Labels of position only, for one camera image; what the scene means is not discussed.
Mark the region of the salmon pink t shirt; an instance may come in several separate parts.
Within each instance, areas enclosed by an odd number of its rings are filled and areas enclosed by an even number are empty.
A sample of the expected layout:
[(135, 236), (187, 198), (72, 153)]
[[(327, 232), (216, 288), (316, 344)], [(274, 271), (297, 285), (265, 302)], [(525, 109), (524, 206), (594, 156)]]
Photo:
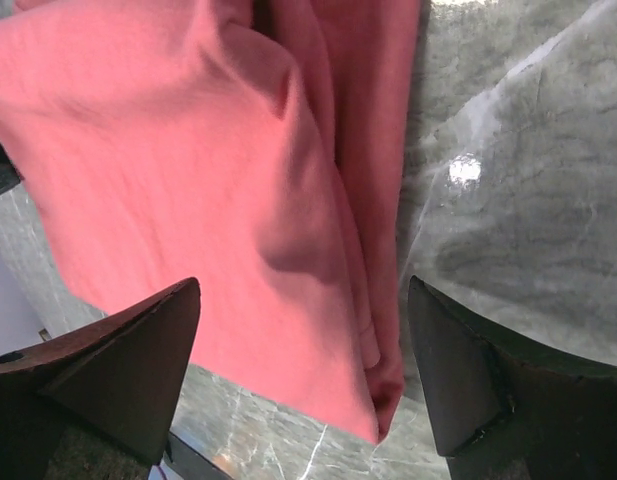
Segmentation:
[(14, 8), (0, 141), (69, 290), (113, 313), (194, 277), (194, 364), (381, 442), (419, 3)]

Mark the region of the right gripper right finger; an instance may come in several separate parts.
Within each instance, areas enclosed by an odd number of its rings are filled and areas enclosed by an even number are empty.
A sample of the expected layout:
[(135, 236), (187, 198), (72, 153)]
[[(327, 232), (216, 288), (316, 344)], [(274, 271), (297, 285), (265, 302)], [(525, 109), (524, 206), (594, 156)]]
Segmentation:
[(617, 366), (491, 321), (412, 277), (411, 342), (454, 479), (617, 479)]

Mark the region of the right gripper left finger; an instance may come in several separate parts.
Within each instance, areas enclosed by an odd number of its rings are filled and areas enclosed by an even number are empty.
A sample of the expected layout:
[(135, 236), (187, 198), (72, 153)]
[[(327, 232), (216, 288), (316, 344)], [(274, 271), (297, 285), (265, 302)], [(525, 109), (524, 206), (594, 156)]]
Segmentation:
[(0, 356), (0, 479), (146, 479), (166, 448), (200, 316), (188, 278)]

